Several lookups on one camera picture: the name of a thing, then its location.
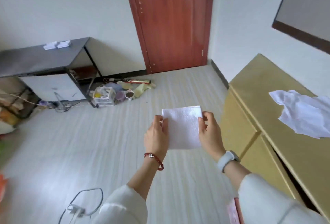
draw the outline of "white sleeve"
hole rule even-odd
[[[133,188],[116,189],[102,205],[94,224],[146,224],[146,201]]]
[[[244,177],[238,190],[245,224],[326,224],[320,214],[277,190],[257,174]]]

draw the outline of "black cable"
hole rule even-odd
[[[79,193],[77,193],[76,196],[72,199],[72,201],[70,202],[70,204],[68,205],[68,207],[69,207],[70,205],[72,205],[72,203],[75,201],[75,199],[77,198],[77,196],[78,196],[80,193],[82,193],[82,192],[87,192],[87,191],[92,191],[92,190],[101,190],[102,198],[101,198],[100,204],[97,206],[96,209],[94,209],[94,211],[92,211],[92,212],[90,212],[90,213],[88,213],[88,214],[84,214],[85,216],[89,216],[89,218],[90,218],[93,214],[96,213],[96,211],[100,208],[100,206],[101,206],[101,204],[102,204],[102,202],[103,202],[103,197],[104,197],[104,195],[103,195],[103,190],[102,190],[102,188],[91,188],[91,189],[81,190],[81,191],[80,191]],[[61,220],[62,220],[62,218],[63,218],[63,215],[65,214],[65,212],[66,212],[66,210],[68,209],[68,207],[67,207],[67,208],[63,211],[63,213],[61,214],[61,217],[60,217],[60,220],[58,221],[58,224],[61,223]]]

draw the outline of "drawer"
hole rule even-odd
[[[220,127],[225,149],[233,150],[240,158],[259,134],[257,126],[245,114],[231,89],[225,101]]]
[[[303,202],[275,151],[263,134],[259,135],[253,142],[242,158],[241,164],[252,173],[262,176],[278,190]]]

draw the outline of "hand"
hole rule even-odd
[[[168,120],[156,115],[144,136],[147,153],[156,155],[162,162],[168,150]]]
[[[199,140],[204,150],[218,162],[226,153],[222,143],[221,130],[211,112],[203,112],[204,118],[198,118]]]

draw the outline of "gold dresser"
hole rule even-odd
[[[330,138],[295,134],[280,122],[283,106],[268,94],[275,90],[315,96],[258,54],[229,83],[220,123],[225,148],[235,151],[251,172],[303,203],[302,189],[330,222]]]

